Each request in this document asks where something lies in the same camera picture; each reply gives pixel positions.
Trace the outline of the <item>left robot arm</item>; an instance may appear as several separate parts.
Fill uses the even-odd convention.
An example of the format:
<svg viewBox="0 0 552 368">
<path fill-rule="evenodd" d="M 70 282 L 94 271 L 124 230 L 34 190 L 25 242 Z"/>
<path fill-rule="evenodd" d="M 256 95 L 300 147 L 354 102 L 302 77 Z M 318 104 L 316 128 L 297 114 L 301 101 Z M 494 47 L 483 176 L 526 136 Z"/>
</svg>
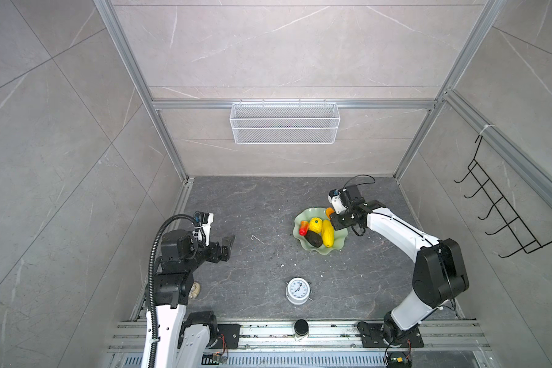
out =
<svg viewBox="0 0 552 368">
<path fill-rule="evenodd" d="M 213 221 L 212 213 L 177 214 L 156 233 L 147 272 L 143 367 L 197 367 L 205 357 L 216 363 L 227 360 L 228 343 L 215 313 L 186 312 L 196 269 L 231 256 L 234 236 L 211 241 Z M 215 352 L 207 356 L 209 348 Z"/>
</svg>

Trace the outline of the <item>long yellow fake fruit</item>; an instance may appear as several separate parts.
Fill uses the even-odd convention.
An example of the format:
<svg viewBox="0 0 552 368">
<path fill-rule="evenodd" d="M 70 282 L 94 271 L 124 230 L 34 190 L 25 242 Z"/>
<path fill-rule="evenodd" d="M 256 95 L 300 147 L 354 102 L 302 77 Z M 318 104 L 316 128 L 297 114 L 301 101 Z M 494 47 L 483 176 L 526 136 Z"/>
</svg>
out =
<svg viewBox="0 0 552 368">
<path fill-rule="evenodd" d="M 332 248 L 334 246 L 334 227 L 329 220 L 323 220 L 321 229 L 323 246 Z"/>
</svg>

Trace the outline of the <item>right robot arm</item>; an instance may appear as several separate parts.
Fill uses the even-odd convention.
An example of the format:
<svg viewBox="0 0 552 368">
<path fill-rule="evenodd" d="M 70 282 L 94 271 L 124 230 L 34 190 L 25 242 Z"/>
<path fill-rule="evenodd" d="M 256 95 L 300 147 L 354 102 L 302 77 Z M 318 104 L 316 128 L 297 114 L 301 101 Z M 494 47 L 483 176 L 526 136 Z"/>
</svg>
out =
<svg viewBox="0 0 552 368">
<path fill-rule="evenodd" d="M 412 291 L 384 317 L 383 340 L 398 347 L 407 342 L 422 321 L 438 308 L 469 289 L 469 278 L 460 245 L 441 240 L 400 219 L 383 203 L 366 201 L 357 185 L 332 190 L 328 200 L 334 209 L 335 230 L 359 226 L 382 235 L 414 263 Z"/>
</svg>

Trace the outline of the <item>bumpy yellow fake fruit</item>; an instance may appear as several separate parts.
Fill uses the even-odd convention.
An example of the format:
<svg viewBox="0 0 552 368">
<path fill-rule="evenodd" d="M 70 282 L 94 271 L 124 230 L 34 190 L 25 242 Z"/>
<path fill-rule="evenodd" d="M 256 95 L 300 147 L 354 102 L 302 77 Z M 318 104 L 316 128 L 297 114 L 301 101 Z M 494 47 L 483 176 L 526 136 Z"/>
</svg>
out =
<svg viewBox="0 0 552 368">
<path fill-rule="evenodd" d="M 323 230 L 323 224 L 323 219 L 318 217 L 311 218 L 308 230 L 320 235 Z"/>
</svg>

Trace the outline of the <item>dark fake avocado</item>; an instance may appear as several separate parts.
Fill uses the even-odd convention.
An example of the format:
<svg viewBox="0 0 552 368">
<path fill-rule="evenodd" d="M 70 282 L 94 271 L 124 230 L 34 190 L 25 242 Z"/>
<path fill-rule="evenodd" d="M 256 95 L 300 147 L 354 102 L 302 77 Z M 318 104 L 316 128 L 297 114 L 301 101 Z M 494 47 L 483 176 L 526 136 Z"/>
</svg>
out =
<svg viewBox="0 0 552 368">
<path fill-rule="evenodd" d="M 308 244 L 313 246 L 314 248 L 320 248 L 323 245 L 323 240 L 321 235 L 311 232 L 309 230 L 304 238 L 308 242 Z"/>
</svg>

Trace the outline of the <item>green wavy fruit bowl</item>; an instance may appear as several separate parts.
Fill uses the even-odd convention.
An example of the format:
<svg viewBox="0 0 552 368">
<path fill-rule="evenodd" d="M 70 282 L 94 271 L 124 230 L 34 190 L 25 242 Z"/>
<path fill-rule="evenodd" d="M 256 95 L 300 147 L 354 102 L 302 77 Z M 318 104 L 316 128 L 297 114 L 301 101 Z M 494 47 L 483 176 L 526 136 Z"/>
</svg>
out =
<svg viewBox="0 0 552 368">
<path fill-rule="evenodd" d="M 303 249 L 327 255 L 332 250 L 341 250 L 348 236 L 346 228 L 334 230 L 328 214 L 331 208 L 309 208 L 294 219 L 293 236 Z"/>
</svg>

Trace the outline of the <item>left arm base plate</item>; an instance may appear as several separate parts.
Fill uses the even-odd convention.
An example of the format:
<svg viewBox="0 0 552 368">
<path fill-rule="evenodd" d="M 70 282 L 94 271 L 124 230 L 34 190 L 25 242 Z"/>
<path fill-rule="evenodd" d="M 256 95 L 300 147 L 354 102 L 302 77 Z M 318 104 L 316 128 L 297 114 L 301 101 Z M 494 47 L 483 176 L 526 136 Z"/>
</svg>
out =
<svg viewBox="0 0 552 368">
<path fill-rule="evenodd" d="M 177 348 L 182 347 L 182 343 L 186 339 L 186 331 L 193 332 L 194 326 L 203 326 L 210 332 L 210 338 L 205 345 L 205 349 L 213 351 L 222 351 L 225 345 L 228 350 L 236 349 L 239 346 L 239 334 L 241 326 L 239 324 L 219 324 L 216 328 L 208 324 L 184 324 L 179 332 L 179 340 Z"/>
</svg>

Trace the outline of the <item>white alarm clock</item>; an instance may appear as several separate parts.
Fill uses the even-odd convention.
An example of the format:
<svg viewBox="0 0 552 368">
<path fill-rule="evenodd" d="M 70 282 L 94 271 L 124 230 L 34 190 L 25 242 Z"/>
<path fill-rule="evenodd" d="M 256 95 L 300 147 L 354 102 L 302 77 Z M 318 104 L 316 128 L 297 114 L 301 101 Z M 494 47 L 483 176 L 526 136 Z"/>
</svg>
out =
<svg viewBox="0 0 552 368">
<path fill-rule="evenodd" d="M 311 285 L 303 278 L 291 279 L 285 288 L 285 297 L 296 306 L 305 304 L 311 294 Z"/>
</svg>

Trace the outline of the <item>aluminium rail frame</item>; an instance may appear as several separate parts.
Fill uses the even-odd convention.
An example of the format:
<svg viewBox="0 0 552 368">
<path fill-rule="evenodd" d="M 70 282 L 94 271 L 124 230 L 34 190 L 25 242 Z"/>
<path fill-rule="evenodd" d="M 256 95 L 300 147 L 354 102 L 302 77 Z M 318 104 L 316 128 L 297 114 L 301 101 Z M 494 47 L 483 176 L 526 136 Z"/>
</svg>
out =
<svg viewBox="0 0 552 368">
<path fill-rule="evenodd" d="M 294 335 L 291 320 L 224 320 L 239 324 L 239 346 L 224 363 L 203 358 L 197 367 L 417 367 L 427 353 L 463 354 L 466 366 L 497 367 L 489 342 L 475 320 L 431 320 L 418 326 L 424 347 L 364 348 L 359 321 L 309 321 L 309 334 Z"/>
</svg>

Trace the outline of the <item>small beige object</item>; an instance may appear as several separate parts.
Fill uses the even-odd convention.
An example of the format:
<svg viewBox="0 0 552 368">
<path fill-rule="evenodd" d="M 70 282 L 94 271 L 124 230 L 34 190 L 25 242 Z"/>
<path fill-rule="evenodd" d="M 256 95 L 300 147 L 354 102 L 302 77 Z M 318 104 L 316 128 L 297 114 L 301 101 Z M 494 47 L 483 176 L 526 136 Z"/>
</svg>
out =
<svg viewBox="0 0 552 368">
<path fill-rule="evenodd" d="M 189 299 L 196 299 L 199 296 L 201 290 L 201 284 L 199 282 L 194 282 L 189 292 Z"/>
</svg>

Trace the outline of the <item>black round knob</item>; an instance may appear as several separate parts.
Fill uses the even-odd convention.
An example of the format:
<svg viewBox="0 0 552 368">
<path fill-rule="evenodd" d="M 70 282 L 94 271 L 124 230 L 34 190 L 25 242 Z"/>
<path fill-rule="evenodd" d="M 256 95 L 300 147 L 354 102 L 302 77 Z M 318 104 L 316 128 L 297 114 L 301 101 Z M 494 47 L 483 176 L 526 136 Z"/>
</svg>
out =
<svg viewBox="0 0 552 368">
<path fill-rule="evenodd" d="M 305 337 L 309 334 L 309 324 L 305 319 L 299 319 L 294 322 L 294 335 L 296 337 Z"/>
</svg>

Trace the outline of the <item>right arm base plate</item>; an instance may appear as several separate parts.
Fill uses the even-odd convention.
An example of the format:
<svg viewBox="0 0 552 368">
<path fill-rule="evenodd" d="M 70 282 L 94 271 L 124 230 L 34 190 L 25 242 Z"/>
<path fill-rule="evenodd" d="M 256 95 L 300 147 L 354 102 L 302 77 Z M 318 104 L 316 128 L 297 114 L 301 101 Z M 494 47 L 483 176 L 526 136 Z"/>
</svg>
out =
<svg viewBox="0 0 552 368">
<path fill-rule="evenodd" d="M 392 322 L 368 323 L 360 321 L 357 329 L 364 348 L 383 347 L 424 347 L 423 338 L 417 326 L 402 331 Z"/>
</svg>

